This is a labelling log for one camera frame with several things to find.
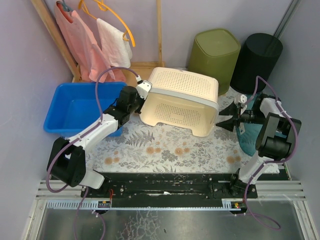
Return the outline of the white plastic basin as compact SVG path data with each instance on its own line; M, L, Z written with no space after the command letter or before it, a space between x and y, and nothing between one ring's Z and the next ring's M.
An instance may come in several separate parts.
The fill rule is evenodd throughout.
M181 69L156 67L148 81L152 88L141 109L140 120L189 129L195 137L207 137L219 115L218 81Z

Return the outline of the white towel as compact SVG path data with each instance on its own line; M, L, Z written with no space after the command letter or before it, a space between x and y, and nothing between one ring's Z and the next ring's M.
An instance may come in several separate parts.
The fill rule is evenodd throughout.
M133 54L129 42L124 40L124 32L100 18L96 20L96 24L102 53L110 65L130 68Z

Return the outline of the large black plastic bin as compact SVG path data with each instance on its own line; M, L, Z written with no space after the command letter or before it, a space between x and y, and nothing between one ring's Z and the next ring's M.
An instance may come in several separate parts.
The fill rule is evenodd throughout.
M276 37L267 33L250 35L239 52L230 86L239 93L252 94L256 76L267 81L282 51L283 44Z

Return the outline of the green mesh basket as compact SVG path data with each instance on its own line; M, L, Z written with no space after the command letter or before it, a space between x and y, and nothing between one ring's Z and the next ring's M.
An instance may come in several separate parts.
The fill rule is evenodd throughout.
M218 95L223 95L229 90L240 50L239 41L224 28L200 32L194 37L187 69L215 78Z

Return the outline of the blue plastic tray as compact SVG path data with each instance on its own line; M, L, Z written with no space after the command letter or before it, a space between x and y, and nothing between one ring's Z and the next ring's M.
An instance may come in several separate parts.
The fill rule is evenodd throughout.
M72 137L100 117L95 83L63 83L53 95L43 129L61 137Z

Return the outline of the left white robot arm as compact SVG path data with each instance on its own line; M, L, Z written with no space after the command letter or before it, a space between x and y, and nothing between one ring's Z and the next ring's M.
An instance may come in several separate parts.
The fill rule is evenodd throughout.
M62 181L67 187L99 189L105 177L95 170L87 169L86 153L126 124L131 114L140 113L151 88L152 85L146 81L140 81L136 87L124 86L118 98L106 110L98 107L100 116L90 126L70 138L56 139L47 166L47 189L52 193L65 189L53 189L50 176Z

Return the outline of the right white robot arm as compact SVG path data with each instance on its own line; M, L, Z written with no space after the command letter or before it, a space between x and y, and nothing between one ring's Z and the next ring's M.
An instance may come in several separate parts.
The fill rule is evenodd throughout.
M232 132L241 124L259 124L261 130L255 141L255 153L246 165L232 174L228 191L234 197L244 197L252 190L256 181L270 164L279 163L291 156L296 148L296 139L301 121L291 118L274 96L260 94L251 109L247 109L244 94L219 112L230 118L216 126Z

